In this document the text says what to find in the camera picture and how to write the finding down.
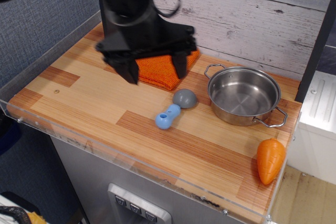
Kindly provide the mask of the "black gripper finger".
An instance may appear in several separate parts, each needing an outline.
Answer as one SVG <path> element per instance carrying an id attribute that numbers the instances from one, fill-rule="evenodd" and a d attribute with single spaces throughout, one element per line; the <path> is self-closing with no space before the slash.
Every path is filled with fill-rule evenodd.
<path id="1" fill-rule="evenodd" d="M 131 84 L 138 84 L 139 67 L 134 59 L 105 57 L 104 61 L 125 81 Z"/>
<path id="2" fill-rule="evenodd" d="M 179 79 L 183 79 L 187 74 L 187 56 L 185 52 L 177 52 L 171 55 L 175 72 Z"/>

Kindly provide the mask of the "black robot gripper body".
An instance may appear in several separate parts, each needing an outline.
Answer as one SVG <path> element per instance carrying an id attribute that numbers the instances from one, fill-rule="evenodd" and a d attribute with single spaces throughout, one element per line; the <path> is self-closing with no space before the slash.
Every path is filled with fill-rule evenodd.
<path id="1" fill-rule="evenodd" d="M 133 59 L 161 55 L 189 55 L 196 50 L 194 27 L 170 23 L 181 1 L 169 13 L 160 11 L 153 0 L 102 0 L 106 32 L 96 49 L 105 62 L 126 63 Z"/>

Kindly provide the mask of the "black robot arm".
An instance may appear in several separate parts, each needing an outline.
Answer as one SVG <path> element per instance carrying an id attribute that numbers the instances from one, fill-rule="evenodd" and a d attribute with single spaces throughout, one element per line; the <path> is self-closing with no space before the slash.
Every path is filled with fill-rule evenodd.
<path id="1" fill-rule="evenodd" d="M 104 40 L 96 45 L 103 60 L 128 83 L 139 79 L 137 60 L 169 55 L 175 74 L 187 74 L 187 57 L 196 50 L 194 27 L 170 23 L 181 0 L 169 13 L 154 0 L 99 0 L 103 14 Z"/>

